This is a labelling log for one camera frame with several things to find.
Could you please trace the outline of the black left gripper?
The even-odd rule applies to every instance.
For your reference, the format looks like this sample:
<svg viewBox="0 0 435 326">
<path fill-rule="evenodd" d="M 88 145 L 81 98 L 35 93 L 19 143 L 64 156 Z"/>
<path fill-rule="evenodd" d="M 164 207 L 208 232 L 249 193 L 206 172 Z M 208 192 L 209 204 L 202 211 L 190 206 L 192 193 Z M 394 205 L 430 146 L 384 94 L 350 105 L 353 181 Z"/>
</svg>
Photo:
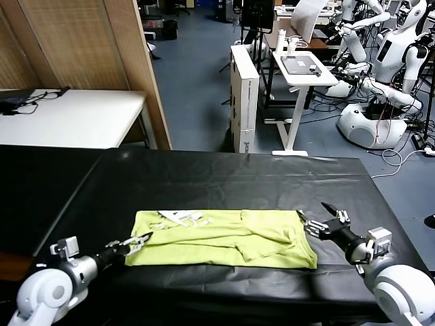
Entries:
<svg viewBox="0 0 435 326">
<path fill-rule="evenodd" d="M 152 235 L 153 232 L 148 232 L 140 236 L 133 236 L 124 241 L 113 240 L 109 242 L 100 253 L 94 255 L 97 269 L 104 270 L 119 259 L 140 251 Z"/>
</svg>

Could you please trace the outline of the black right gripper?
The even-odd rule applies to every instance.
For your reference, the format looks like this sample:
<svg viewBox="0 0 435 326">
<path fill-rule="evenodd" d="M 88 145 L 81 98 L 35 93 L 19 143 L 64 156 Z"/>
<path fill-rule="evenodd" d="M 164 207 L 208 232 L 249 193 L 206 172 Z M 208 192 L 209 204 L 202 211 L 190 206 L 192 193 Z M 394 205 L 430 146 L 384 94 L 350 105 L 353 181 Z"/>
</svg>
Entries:
<svg viewBox="0 0 435 326">
<path fill-rule="evenodd" d="M 321 205 L 333 216 L 332 219 L 318 222 L 309 219 L 302 210 L 296 210 L 305 232 L 321 240 L 331 240 L 345 253 L 345 259 L 351 265 L 367 264 L 366 239 L 351 231 L 347 211 L 327 202 L 321 202 Z"/>
</svg>

